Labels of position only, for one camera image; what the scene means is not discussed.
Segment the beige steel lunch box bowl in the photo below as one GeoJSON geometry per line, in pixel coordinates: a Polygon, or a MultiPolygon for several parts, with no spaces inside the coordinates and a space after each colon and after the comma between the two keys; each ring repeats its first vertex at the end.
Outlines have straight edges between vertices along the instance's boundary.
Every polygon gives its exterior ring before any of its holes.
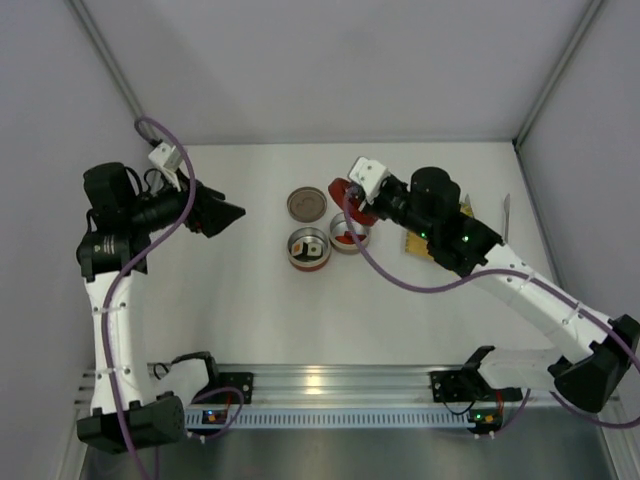
{"type": "Polygon", "coordinates": [[[350,229],[344,214],[338,213],[330,221],[329,239],[333,245],[333,248],[340,253],[358,254],[360,252],[358,246],[356,245],[356,242],[354,242],[353,245],[342,245],[342,244],[337,244],[334,241],[334,237],[336,235],[342,235],[342,234],[345,234],[346,232],[349,232],[350,234],[354,234],[354,233],[366,234],[367,238],[363,242],[360,242],[364,247],[366,247],[370,241],[371,228],[369,226],[361,225],[353,220],[352,229],[350,229]]]}

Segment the red lunch box lid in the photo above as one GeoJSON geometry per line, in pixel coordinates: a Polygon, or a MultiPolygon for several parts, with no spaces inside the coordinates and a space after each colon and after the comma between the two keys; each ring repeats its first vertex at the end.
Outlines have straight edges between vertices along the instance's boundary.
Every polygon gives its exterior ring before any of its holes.
{"type": "Polygon", "coordinates": [[[355,206],[362,212],[364,212],[363,208],[367,206],[363,201],[361,188],[350,180],[335,178],[328,186],[328,193],[331,199],[341,208],[345,215],[349,214],[350,206],[355,206]]]}

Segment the beige lunch box lid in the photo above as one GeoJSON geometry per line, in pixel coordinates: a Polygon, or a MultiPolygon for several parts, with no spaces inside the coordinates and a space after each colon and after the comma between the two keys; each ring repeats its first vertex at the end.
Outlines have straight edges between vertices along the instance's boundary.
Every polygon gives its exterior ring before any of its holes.
{"type": "Polygon", "coordinates": [[[303,186],[295,189],[287,198],[289,215],[301,223],[312,223],[324,216],[327,210],[325,194],[318,188],[303,186]]]}

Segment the green sushi roll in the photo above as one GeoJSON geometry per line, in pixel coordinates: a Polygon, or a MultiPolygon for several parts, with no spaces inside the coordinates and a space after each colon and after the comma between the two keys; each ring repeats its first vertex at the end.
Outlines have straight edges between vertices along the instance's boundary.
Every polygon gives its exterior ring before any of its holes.
{"type": "Polygon", "coordinates": [[[324,254],[324,247],[322,244],[317,242],[309,242],[306,244],[306,255],[309,258],[317,259],[322,257],[324,254]]]}

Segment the red steel lunch box bowl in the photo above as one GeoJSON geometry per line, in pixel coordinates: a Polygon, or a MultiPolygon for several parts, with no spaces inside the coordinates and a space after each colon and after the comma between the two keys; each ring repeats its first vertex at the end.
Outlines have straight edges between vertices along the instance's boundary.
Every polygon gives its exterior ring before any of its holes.
{"type": "Polygon", "coordinates": [[[329,237],[320,229],[316,227],[302,227],[291,233],[286,243],[287,255],[290,264],[297,270],[303,272],[313,272],[323,268],[329,261],[332,253],[332,245],[329,237]],[[304,259],[293,258],[290,254],[291,246],[299,241],[303,240],[306,243],[317,242],[323,245],[324,254],[317,259],[309,258],[304,259]]]}

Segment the orange sushi roll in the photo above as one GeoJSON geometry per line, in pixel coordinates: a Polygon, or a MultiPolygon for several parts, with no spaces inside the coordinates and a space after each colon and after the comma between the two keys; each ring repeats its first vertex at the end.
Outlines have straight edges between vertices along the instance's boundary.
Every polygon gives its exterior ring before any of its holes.
{"type": "Polygon", "coordinates": [[[293,258],[304,259],[308,256],[308,251],[308,244],[303,240],[299,240],[291,246],[290,254],[293,258]]]}

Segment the stainless steel food tongs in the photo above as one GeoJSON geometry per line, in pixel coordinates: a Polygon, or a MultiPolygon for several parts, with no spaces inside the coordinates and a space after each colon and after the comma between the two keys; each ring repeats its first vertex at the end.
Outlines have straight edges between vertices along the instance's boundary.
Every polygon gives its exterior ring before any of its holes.
{"type": "MultiPolygon", "coordinates": [[[[510,228],[510,211],[511,211],[511,194],[507,194],[502,201],[503,208],[503,221],[502,221],[502,238],[505,242],[509,241],[509,228],[510,228]]],[[[466,194],[463,201],[460,204],[460,210],[465,215],[474,218],[474,211],[469,194],[466,194]]]]}

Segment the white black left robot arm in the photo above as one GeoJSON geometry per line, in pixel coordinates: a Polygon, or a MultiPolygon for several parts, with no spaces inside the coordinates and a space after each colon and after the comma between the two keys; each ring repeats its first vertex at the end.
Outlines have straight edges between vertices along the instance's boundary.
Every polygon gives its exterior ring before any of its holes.
{"type": "Polygon", "coordinates": [[[91,207],[76,258],[94,321],[95,383],[89,413],[77,421],[76,434],[103,452],[177,442],[185,430],[185,406],[221,385],[207,351],[175,358],[159,381],[152,380],[145,358],[138,294],[148,274],[152,234],[184,225],[212,238],[246,213],[184,173],[177,179],[157,192],[144,190],[137,173],[119,162],[83,175],[91,207]]]}

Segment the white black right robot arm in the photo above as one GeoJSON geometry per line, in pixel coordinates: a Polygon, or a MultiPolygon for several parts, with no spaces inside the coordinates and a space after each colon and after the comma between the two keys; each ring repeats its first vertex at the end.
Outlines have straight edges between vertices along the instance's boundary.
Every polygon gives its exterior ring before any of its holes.
{"type": "Polygon", "coordinates": [[[457,275],[443,291],[471,283],[492,294],[552,344],[543,350],[478,348],[462,368],[475,396],[505,388],[547,391],[575,412],[598,413],[637,367],[639,323],[616,319],[569,296],[521,259],[499,233],[460,208],[460,187],[438,167],[409,182],[360,157],[338,198],[346,220],[390,220],[425,240],[432,259],[457,275]]]}

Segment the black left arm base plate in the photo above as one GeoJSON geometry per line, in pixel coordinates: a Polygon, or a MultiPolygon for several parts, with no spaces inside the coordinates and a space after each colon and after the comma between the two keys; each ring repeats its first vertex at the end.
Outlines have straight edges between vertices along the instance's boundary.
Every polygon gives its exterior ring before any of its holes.
{"type": "Polygon", "coordinates": [[[248,371],[222,372],[219,375],[218,389],[222,392],[212,396],[212,404],[239,405],[240,398],[245,404],[251,404],[254,391],[254,373],[248,371]]]}

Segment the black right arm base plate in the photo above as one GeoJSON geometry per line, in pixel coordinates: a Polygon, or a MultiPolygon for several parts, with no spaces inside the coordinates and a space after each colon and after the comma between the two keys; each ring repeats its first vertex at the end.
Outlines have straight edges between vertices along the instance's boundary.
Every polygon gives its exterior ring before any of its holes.
{"type": "Polygon", "coordinates": [[[436,403],[491,402],[498,397],[516,402],[524,397],[521,389],[494,389],[477,372],[462,369],[431,371],[429,379],[436,403]]]}

